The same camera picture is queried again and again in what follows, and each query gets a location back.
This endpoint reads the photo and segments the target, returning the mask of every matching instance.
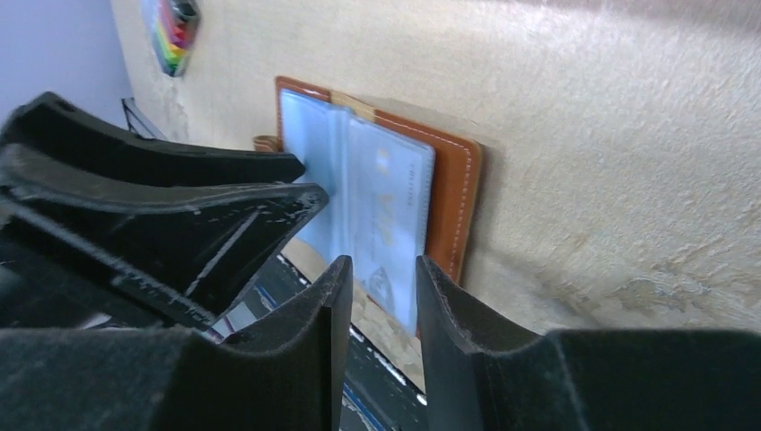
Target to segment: open wallet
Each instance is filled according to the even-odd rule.
[[[297,182],[330,199],[296,237],[327,262],[352,256],[370,298],[415,334],[415,258],[428,255],[459,280],[480,144],[288,77],[276,78],[276,96],[269,147],[295,155],[306,167]]]

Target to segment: rainbow colored object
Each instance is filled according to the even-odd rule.
[[[193,0],[154,0],[152,8],[153,51],[166,75],[182,75],[200,22],[198,8]]]

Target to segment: table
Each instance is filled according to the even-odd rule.
[[[484,144],[463,286],[508,318],[761,330],[755,3],[203,0],[182,78],[139,2],[111,3],[136,103],[171,139],[250,149],[289,75]],[[357,296],[357,326],[422,383],[419,343]]]

